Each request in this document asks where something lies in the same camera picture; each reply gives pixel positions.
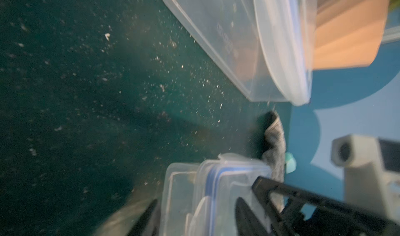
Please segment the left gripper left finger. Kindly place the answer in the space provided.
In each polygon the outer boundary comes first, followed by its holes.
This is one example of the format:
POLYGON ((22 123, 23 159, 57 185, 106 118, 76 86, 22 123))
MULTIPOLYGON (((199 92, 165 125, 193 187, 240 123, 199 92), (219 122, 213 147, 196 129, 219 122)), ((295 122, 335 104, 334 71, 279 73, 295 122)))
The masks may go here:
POLYGON ((154 199, 127 236, 158 236, 161 221, 161 204, 154 199))

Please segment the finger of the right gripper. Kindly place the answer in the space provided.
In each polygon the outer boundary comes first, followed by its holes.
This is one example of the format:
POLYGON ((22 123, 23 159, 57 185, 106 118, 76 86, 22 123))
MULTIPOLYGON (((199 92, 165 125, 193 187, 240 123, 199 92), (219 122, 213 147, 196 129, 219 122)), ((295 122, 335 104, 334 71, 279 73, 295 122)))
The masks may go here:
POLYGON ((394 221, 331 198, 259 176, 252 191, 272 236, 398 236, 394 221))

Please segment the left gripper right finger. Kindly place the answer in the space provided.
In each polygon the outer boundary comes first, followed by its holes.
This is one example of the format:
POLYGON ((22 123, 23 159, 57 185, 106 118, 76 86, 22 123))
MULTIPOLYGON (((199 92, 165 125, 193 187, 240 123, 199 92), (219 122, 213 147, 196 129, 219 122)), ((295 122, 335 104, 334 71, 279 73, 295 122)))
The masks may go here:
POLYGON ((235 202, 235 222, 238 236, 266 235, 266 229, 241 197, 235 202))

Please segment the small clear lunch box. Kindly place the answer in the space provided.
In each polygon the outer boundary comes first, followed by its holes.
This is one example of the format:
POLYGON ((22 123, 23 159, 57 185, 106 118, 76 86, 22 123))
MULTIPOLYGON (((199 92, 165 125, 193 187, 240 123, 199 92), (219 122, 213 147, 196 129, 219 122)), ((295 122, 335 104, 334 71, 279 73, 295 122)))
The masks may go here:
POLYGON ((235 203, 241 197, 267 230, 270 219, 252 185, 272 171, 261 160, 225 153, 202 163, 172 163, 161 199, 161 236, 236 236, 235 203))

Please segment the large clear lunch box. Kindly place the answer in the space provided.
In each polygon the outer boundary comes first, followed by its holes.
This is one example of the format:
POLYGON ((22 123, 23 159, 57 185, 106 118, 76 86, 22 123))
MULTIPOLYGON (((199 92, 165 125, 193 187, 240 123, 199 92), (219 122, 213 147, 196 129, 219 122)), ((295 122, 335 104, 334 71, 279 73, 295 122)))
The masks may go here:
POLYGON ((163 0, 252 102, 309 103, 317 0, 163 0))

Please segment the mint green small trowel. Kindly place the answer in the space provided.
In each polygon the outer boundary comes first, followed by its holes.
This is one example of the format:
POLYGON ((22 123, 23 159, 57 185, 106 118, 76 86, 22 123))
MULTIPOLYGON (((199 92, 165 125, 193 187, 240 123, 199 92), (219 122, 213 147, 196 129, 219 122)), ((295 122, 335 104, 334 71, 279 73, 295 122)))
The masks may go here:
POLYGON ((285 173, 289 174, 296 170, 297 162, 293 154, 290 152, 285 153, 285 173))

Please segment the grey striped cloth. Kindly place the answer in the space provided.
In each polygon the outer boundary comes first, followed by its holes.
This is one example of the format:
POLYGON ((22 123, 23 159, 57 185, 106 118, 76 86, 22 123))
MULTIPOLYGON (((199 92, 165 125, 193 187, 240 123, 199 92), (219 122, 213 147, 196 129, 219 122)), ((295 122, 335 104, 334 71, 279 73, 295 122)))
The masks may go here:
POLYGON ((267 113, 267 128, 264 132, 266 151, 262 160, 271 168, 271 179, 280 183, 284 182, 285 176, 285 153, 286 142, 284 129, 280 116, 276 111, 267 113))

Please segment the terracotta flower pot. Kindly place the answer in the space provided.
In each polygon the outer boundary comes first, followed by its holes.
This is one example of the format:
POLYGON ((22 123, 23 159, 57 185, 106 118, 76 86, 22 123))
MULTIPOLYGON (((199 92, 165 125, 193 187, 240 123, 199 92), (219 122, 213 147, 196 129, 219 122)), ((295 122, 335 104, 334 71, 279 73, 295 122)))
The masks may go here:
POLYGON ((390 0, 317 0, 314 70, 366 67, 382 42, 390 0))

